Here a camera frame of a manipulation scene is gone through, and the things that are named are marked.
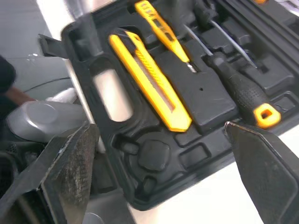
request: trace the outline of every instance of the black plastic tool case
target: black plastic tool case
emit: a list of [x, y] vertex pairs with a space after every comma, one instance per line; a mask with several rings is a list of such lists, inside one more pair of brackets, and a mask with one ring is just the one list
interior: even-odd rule
[[[159, 7], [161, 1], [155, 0], [152, 4]], [[288, 15], [292, 26], [299, 26], [294, 15], [275, 6], [277, 14]], [[225, 53], [236, 69], [263, 88], [282, 114], [282, 121], [272, 132], [281, 134], [297, 125], [298, 36], [289, 24], [272, 18], [250, 0], [218, 0], [217, 8], [218, 22], [248, 51], [259, 70], [250, 67], [219, 30], [197, 27], [196, 21], [191, 27], [210, 49]], [[231, 163], [231, 145], [223, 126], [225, 121], [242, 122], [242, 118], [218, 75], [206, 64], [201, 46], [189, 37], [180, 40], [199, 68], [194, 74], [158, 41], [149, 24], [127, 1], [112, 3], [94, 12], [93, 18], [103, 54], [90, 55], [75, 23], [63, 30], [62, 43], [100, 129], [113, 172], [129, 203], [138, 210], [148, 210]], [[143, 39], [193, 119], [187, 132], [170, 132], [164, 126], [118, 60], [108, 43], [109, 35], [117, 27], [136, 32]], [[106, 69], [117, 72], [133, 105], [134, 114], [127, 121], [110, 120], [93, 84], [93, 77]], [[94, 172], [93, 177], [97, 178], [100, 172]]]

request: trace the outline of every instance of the yellow utility knife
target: yellow utility knife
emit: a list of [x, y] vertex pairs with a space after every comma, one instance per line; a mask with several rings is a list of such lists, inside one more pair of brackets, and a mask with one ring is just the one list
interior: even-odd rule
[[192, 120], [139, 36], [118, 28], [109, 42], [168, 129], [185, 132]]
[[190, 59], [186, 55], [182, 45], [177, 40], [171, 28], [158, 14], [155, 8], [146, 0], [135, 3], [136, 11], [147, 20], [152, 27], [154, 33], [159, 40], [171, 50], [182, 62], [187, 63], [187, 66], [192, 72], [196, 72], [194, 67], [190, 64]]

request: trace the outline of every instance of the screwdriver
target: screwdriver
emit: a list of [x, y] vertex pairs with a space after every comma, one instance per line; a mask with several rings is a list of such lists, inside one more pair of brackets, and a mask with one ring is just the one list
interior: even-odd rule
[[218, 16], [214, 3], [211, 0], [207, 0], [209, 7], [203, 0], [196, 0], [194, 11], [199, 16], [201, 23], [206, 25], [210, 23], [215, 28], [219, 29], [220, 32], [231, 42], [234, 48], [251, 64], [254, 68], [258, 68], [256, 63], [249, 57], [246, 51], [236, 42], [225, 30], [214, 21], [214, 18]]
[[117, 28], [109, 43], [168, 129], [185, 132], [192, 120], [140, 37]]
[[155, 8], [147, 0], [143, 0], [135, 3], [135, 9], [150, 24], [159, 40], [182, 62], [185, 62], [193, 73], [196, 73], [196, 69], [190, 64], [190, 59], [177, 40], [173, 31], [158, 14]]
[[209, 56], [211, 67], [224, 82], [244, 118], [260, 128], [269, 128], [277, 124], [281, 120], [281, 115], [269, 104], [270, 101], [263, 90], [256, 83], [236, 71], [221, 52], [213, 54], [189, 27], [185, 25], [185, 28]]

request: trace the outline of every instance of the screwdriver shaft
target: screwdriver shaft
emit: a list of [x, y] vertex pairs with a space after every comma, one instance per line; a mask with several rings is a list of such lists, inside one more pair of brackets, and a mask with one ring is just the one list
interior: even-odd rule
[[205, 50], [206, 54], [208, 56], [213, 56], [213, 53], [206, 47], [206, 45], [196, 36], [196, 34], [187, 26], [184, 24], [184, 27], [186, 28], [188, 34], [195, 39], [198, 43], [200, 43], [200, 45], [202, 46], [202, 48]]
[[210, 20], [210, 23], [216, 27], [217, 29], [219, 29], [223, 35], [225, 35], [225, 37], [232, 43], [232, 45], [234, 46], [234, 48], [236, 48], [236, 50], [254, 67], [257, 69], [257, 65], [254, 63], [254, 61], [249, 57], [249, 55], [245, 52], [245, 50], [236, 42], [234, 41], [233, 38], [230, 37], [230, 35], [227, 34], [227, 32], [225, 32], [223, 30], [223, 28], [216, 23], [213, 20]]

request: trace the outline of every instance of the floor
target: floor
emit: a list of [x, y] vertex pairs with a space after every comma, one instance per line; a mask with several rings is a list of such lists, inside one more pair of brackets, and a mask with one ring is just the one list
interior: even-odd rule
[[15, 87], [43, 100], [72, 86], [63, 60], [41, 53], [38, 34], [51, 34], [35, 0], [2, 0], [0, 21], [0, 55], [16, 69]]

